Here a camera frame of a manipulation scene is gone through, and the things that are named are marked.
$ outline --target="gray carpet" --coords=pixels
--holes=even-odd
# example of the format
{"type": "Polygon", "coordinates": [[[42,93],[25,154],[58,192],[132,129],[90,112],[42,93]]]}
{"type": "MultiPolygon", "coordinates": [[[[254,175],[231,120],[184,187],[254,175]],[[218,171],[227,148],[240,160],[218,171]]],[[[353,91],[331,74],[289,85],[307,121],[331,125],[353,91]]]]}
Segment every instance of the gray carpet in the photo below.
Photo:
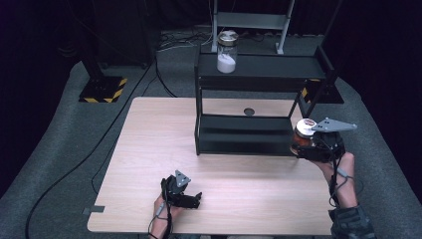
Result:
{"type": "MultiPolygon", "coordinates": [[[[289,37],[285,52],[288,55],[311,55],[320,40],[319,37],[289,37]]],[[[275,37],[267,37],[262,42],[246,39],[241,41],[239,49],[241,52],[274,53],[277,41],[275,37]]],[[[194,97],[194,56],[195,49],[185,47],[158,53],[162,79],[177,97],[194,97]]],[[[0,238],[25,237],[28,215],[50,187],[52,189],[32,214],[29,224],[31,238],[143,237],[92,233],[87,229],[89,216],[83,211],[95,203],[96,191],[101,187],[110,158],[108,153],[121,130],[130,100],[142,95],[169,97],[158,80],[154,80],[145,92],[155,77],[154,70],[155,66],[149,71],[139,67],[104,69],[107,76],[128,79],[122,96],[113,104],[85,104],[79,103],[78,98],[89,76],[81,63],[74,66],[50,127],[0,200],[0,238]]],[[[312,118],[320,121],[329,117],[358,125],[358,130],[345,131],[341,135],[347,150],[356,156],[356,177],[364,183],[359,200],[372,219],[376,234],[379,238],[422,238],[421,204],[374,120],[350,85],[342,79],[338,79],[336,85],[345,104],[317,105],[312,118]]],[[[288,96],[211,93],[209,97],[288,96]]]]}

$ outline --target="wooden table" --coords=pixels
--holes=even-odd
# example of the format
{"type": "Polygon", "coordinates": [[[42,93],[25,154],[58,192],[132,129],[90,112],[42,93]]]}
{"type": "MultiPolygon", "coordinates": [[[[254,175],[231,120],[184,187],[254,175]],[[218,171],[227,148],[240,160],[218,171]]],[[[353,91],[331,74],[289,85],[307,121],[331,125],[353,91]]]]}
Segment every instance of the wooden table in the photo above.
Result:
{"type": "MultiPolygon", "coordinates": [[[[286,115],[291,101],[204,99],[212,114],[286,115]]],[[[300,120],[299,110],[292,125],[300,120]]],[[[137,98],[127,114],[88,228],[146,233],[160,181],[176,169],[202,192],[198,209],[182,213],[174,233],[202,235],[329,235],[327,184],[304,159],[283,156],[196,155],[195,99],[137,98]]]]}

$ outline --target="white container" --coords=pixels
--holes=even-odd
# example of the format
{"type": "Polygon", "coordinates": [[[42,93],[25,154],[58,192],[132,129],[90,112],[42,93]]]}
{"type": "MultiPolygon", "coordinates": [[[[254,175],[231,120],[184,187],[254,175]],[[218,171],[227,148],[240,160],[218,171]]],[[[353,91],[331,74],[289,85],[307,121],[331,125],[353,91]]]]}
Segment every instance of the white container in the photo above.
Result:
{"type": "Polygon", "coordinates": [[[232,73],[236,69],[238,38],[234,31],[224,31],[218,35],[217,69],[221,73],[232,73]]]}

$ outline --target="shelf leg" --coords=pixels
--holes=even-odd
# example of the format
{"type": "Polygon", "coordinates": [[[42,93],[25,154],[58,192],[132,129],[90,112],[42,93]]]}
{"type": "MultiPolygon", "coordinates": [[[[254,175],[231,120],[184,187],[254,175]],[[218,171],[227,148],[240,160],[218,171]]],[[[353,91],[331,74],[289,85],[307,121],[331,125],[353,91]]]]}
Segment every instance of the shelf leg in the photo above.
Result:
{"type": "Polygon", "coordinates": [[[217,10],[218,0],[214,0],[214,15],[213,15],[213,24],[212,24],[212,46],[211,52],[217,52],[217,10]]]}
{"type": "Polygon", "coordinates": [[[295,6],[295,0],[292,0],[289,5],[288,13],[286,14],[286,22],[285,22],[285,26],[283,27],[280,43],[276,43],[277,54],[280,54],[280,55],[285,54],[283,51],[283,46],[285,45],[286,35],[288,34],[289,24],[292,18],[292,12],[293,12],[294,6],[295,6]]]}

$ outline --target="yellow and black hazard tape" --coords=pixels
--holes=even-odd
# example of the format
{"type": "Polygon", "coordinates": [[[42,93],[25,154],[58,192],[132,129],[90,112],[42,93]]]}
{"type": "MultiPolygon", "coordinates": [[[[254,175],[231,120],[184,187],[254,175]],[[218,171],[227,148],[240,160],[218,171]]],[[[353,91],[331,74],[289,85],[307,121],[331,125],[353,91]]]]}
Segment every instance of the yellow and black hazard tape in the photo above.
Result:
{"type": "Polygon", "coordinates": [[[109,94],[108,97],[81,97],[80,102],[84,103],[115,103],[123,92],[124,85],[126,84],[127,79],[121,79],[118,84],[117,89],[114,93],[109,94]]]}

